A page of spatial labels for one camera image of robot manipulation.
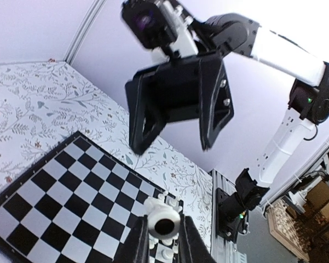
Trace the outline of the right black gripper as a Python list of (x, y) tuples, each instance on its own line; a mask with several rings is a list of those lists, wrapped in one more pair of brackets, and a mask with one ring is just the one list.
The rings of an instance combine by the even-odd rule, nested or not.
[(251, 55), (260, 24), (240, 14), (194, 20), (198, 54), (139, 70), (125, 84), (129, 110), (129, 146), (143, 155), (167, 123), (199, 120), (203, 150), (213, 147), (234, 116), (223, 59)]

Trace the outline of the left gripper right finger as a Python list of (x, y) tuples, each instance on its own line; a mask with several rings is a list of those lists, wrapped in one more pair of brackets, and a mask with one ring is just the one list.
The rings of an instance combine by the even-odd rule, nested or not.
[(181, 215), (178, 262), (215, 263), (190, 216)]

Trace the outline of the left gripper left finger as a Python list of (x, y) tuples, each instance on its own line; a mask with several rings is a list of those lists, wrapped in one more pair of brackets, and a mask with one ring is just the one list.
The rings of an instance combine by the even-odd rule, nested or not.
[(119, 252), (116, 252), (113, 263), (148, 263), (149, 233), (147, 215), (140, 216), (128, 233)]

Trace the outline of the white knight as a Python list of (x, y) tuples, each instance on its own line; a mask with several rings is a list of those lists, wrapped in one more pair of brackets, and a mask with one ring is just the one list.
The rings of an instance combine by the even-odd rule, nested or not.
[(169, 247), (169, 246), (174, 245), (177, 240), (178, 240), (178, 235), (175, 235), (175, 236), (173, 236), (171, 238), (168, 238), (168, 239), (162, 239), (161, 242), (165, 246)]

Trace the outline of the white queen piece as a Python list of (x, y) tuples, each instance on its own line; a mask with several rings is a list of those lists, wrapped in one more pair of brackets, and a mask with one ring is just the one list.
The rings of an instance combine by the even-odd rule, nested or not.
[(154, 197), (148, 197), (144, 206), (151, 236), (157, 239), (170, 239), (178, 234), (181, 217), (172, 206)]

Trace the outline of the white rook corner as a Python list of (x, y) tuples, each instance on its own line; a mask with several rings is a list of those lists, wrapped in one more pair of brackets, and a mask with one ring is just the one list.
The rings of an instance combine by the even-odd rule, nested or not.
[(169, 196), (167, 195), (165, 203), (169, 205), (173, 210), (182, 214), (183, 212), (183, 205), (180, 203), (181, 197), (180, 196)]

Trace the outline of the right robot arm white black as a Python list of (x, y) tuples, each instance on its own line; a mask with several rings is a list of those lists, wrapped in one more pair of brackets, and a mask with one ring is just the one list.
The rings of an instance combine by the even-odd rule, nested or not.
[(254, 164), (240, 173), (235, 192), (218, 206), (230, 218), (254, 209), (306, 133), (329, 117), (329, 62), (237, 13), (201, 22), (188, 12), (143, 3), (124, 8), (122, 19), (146, 49), (160, 49), (165, 56), (125, 85), (129, 146), (137, 155), (168, 123), (190, 119), (199, 121), (202, 148), (213, 146), (234, 114), (223, 62), (231, 53), (295, 79), (279, 129)]

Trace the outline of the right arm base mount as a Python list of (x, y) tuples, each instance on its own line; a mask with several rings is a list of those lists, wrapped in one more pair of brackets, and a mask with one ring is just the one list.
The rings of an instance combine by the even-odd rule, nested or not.
[(237, 201), (237, 194), (226, 194), (221, 188), (216, 189), (216, 234), (227, 242), (237, 244), (239, 234), (247, 234), (249, 211), (242, 211)]

